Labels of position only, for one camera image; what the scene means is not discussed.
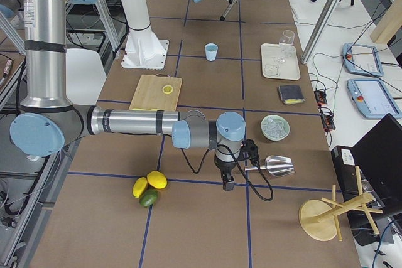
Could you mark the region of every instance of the blue cable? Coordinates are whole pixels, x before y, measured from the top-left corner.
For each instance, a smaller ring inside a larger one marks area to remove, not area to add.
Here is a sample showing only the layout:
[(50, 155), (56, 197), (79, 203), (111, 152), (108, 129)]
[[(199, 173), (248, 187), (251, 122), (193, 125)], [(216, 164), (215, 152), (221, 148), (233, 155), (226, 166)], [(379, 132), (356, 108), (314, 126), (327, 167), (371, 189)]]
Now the blue cable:
[(389, 222), (388, 225), (387, 225), (387, 227), (384, 229), (383, 234), (381, 235), (381, 238), (379, 239), (378, 247), (377, 247), (377, 249), (376, 249), (376, 254), (374, 255), (374, 260), (372, 261), (371, 268), (374, 268), (374, 263), (376, 262), (377, 255), (378, 255), (378, 252), (379, 252), (379, 248), (380, 248), (380, 246), (381, 246), (381, 243), (383, 242), (383, 238), (384, 238), (385, 233), (387, 232), (387, 229), (388, 229), (393, 223), (395, 223), (396, 221), (398, 221), (398, 220), (393, 220), (393, 221)]

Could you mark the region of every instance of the computer monitor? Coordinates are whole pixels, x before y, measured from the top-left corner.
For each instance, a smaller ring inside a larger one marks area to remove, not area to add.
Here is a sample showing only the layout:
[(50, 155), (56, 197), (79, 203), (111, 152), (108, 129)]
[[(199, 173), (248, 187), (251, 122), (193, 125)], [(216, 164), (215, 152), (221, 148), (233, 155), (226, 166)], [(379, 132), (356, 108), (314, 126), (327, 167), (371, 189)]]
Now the computer monitor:
[[(350, 151), (384, 204), (383, 213), (372, 214), (373, 219), (402, 218), (402, 125), (387, 114)], [(352, 228), (367, 223), (359, 215), (349, 215), (349, 221)]]

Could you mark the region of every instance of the bowl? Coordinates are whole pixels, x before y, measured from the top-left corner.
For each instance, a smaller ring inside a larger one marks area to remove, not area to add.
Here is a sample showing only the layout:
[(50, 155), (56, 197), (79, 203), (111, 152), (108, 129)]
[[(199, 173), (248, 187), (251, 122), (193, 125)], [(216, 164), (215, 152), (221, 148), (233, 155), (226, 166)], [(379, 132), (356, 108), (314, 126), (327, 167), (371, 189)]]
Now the bowl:
[(289, 123), (278, 115), (267, 115), (261, 121), (261, 130), (271, 141), (281, 141), (290, 133)]

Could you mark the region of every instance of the white table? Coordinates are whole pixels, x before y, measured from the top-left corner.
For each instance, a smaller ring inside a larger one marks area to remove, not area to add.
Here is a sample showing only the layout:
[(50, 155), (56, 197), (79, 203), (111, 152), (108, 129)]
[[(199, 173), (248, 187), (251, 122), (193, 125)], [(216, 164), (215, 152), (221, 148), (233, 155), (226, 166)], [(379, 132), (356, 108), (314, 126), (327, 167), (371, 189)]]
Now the white table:
[[(315, 3), (311, 0), (290, 0), (293, 10), (298, 35), (301, 42), (301, 47), (305, 49), (308, 39), (314, 29), (318, 17), (327, 0), (317, 0)], [(350, 78), (367, 78), (359, 75), (353, 75), (347, 72), (345, 67), (342, 67), (342, 59), (340, 57), (341, 49), (344, 43), (353, 43), (360, 35), (363, 27), (354, 29), (337, 28), (333, 26), (354, 27), (370, 22), (371, 17), (366, 11), (361, 0), (355, 0), (355, 5), (350, 5), (350, 0), (342, 0), (336, 7), (331, 16), (329, 25), (323, 32), (321, 40), (316, 47), (315, 56), (308, 62), (308, 71), (311, 73), (312, 80), (319, 80), (325, 84), (327, 88), (335, 87), (338, 82), (339, 88), (327, 90), (328, 108), (334, 111), (336, 130), (331, 132), (331, 136), (327, 136), (327, 141), (332, 149), (336, 145), (353, 146), (365, 133), (367, 133), (378, 120), (365, 119), (356, 109), (350, 95), (347, 91), (347, 81)], [(370, 39), (370, 34), (374, 30), (375, 25), (370, 25), (369, 29), (362, 35), (358, 43), (363, 45), (376, 46), (379, 52), (379, 57), (382, 62), (397, 63), (394, 55), (387, 45), (377, 45)], [(384, 76), (382, 79), (402, 90), (402, 69), (397, 66), (383, 65)], [(323, 88), (321, 83), (317, 83), (317, 88)], [(402, 93), (387, 85), (393, 97), (402, 97)], [(402, 101), (397, 100), (396, 103), (402, 107)], [(402, 263), (402, 241), (399, 236), (394, 235), (395, 244), (382, 244), (381, 250), (386, 253), (384, 256), (378, 256), (375, 267), (385, 267), (382, 263), (386, 260), (393, 267), (399, 267)], [(377, 243), (373, 243), (364, 247), (356, 244), (357, 251), (362, 266), (371, 267), (374, 257), (374, 251), (377, 248)]]

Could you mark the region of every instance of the wooden cutting board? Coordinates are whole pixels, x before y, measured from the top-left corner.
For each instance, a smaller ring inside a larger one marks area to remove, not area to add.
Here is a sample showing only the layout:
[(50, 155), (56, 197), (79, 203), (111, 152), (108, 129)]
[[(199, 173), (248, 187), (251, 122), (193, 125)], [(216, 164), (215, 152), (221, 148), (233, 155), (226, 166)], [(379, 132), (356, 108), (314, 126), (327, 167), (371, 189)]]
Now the wooden cutting board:
[(181, 87), (181, 78), (142, 75), (129, 110), (176, 111)]

